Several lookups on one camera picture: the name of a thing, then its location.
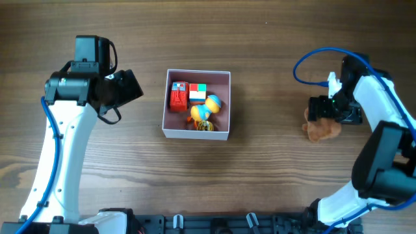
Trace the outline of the brown plush toy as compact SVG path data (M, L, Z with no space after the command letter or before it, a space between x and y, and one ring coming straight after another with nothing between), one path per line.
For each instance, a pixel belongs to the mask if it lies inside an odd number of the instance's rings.
M307 123L302 125L302 130L307 133L310 141L317 143L321 140L327 140L335 138L340 135L342 126L330 118L319 118L317 121L309 121L307 119L309 109L306 108L304 111L304 117Z

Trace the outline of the multicolour puzzle cube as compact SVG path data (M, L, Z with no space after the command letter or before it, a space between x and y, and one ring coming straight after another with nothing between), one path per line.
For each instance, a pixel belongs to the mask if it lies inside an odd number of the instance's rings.
M190 83L188 98L193 105L205 103L207 98L207 85L205 83Z

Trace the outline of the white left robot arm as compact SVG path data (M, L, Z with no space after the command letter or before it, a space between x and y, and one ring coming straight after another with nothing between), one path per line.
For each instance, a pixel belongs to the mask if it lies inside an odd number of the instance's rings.
M112 75L56 71L45 84L41 104L47 116L40 161L17 222L2 233L138 233L132 209L102 209L80 219L79 183L88 139L109 110L143 95L131 70Z

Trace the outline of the red toy fire truck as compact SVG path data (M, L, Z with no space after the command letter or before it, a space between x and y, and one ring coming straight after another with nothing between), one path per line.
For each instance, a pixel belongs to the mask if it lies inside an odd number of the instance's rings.
M185 112L189 106L189 83L176 81L172 83L170 92L170 110L172 112Z

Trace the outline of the orange duck toy blue hat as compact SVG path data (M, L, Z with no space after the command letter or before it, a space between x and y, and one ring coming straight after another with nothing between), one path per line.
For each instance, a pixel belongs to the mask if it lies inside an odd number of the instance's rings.
M204 104L192 106L190 116L187 117L187 123L193 123L194 125L194 122L209 121L210 115L220 112L221 107L222 102L219 97L214 94L209 95Z

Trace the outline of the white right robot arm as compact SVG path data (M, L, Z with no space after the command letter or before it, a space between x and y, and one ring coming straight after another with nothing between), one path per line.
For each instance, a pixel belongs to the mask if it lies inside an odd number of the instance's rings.
M367 55L342 51L341 76L331 72L311 97L303 129L310 141L337 136L343 124L366 118L372 134L358 155L350 181L315 200L298 223L303 233L357 233L354 223L375 210L397 211L415 203L415 120L397 96L391 76Z

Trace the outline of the yellow round wheel toy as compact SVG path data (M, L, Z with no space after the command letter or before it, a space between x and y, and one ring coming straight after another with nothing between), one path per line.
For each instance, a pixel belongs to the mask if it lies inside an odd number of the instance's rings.
M207 120L202 120L200 122L194 122L194 126L197 131L214 131L214 125Z

